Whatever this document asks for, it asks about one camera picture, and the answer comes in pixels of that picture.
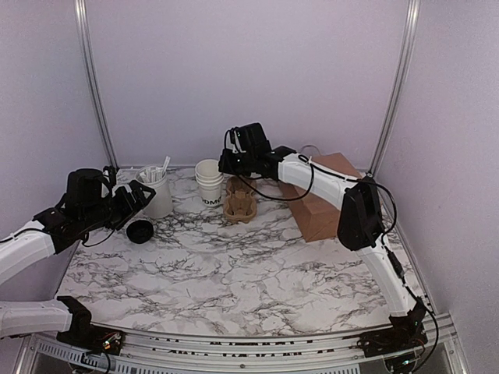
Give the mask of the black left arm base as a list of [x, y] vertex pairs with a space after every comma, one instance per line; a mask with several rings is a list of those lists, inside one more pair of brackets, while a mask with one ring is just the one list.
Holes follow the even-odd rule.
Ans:
[[72, 316], [69, 329], [57, 333], [58, 341], [93, 353], [120, 354], [124, 337], [121, 330], [94, 325], [90, 310], [73, 297], [58, 296], [57, 300], [69, 309]]

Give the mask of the white paper cups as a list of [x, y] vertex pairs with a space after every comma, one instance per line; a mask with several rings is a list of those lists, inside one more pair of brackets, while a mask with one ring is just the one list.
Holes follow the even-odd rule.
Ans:
[[195, 167], [195, 176], [202, 202], [208, 207], [219, 206], [224, 175], [218, 170], [218, 161], [200, 161]]

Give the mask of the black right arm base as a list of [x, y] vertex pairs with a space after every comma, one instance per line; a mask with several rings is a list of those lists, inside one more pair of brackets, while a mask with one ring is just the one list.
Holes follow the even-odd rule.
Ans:
[[425, 305], [418, 301], [406, 316], [390, 316], [391, 327], [361, 333], [357, 347], [369, 358], [424, 345], [428, 342], [423, 325], [425, 315]]

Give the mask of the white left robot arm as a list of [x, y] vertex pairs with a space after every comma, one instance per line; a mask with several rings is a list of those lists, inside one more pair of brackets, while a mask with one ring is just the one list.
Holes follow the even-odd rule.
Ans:
[[[1, 281], [29, 266], [87, 241], [100, 228], [121, 229], [155, 197], [153, 188], [137, 180], [118, 185], [116, 170], [81, 168], [68, 175], [59, 202], [34, 215], [18, 231], [1, 241]], [[90, 311], [72, 297], [45, 302], [2, 302], [1, 335], [57, 331], [68, 333], [83, 347], [98, 340]]]

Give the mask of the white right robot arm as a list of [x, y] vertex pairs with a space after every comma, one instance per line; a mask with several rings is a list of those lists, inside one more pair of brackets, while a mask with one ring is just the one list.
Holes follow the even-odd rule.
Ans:
[[426, 309], [407, 285], [402, 264], [388, 241], [378, 194], [382, 185], [369, 177], [354, 178], [321, 166], [289, 147], [271, 147], [259, 123], [225, 133], [219, 170], [242, 180], [257, 174], [294, 185], [336, 207], [340, 212], [338, 240], [367, 265], [388, 305], [394, 326], [386, 333], [387, 343], [402, 349], [416, 337]]

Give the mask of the black plastic cup lid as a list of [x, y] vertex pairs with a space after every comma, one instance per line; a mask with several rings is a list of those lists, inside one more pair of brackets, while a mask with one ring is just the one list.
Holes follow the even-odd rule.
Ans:
[[132, 243], [141, 245], [152, 239], [154, 226], [150, 221], [137, 220], [128, 225], [126, 235]]

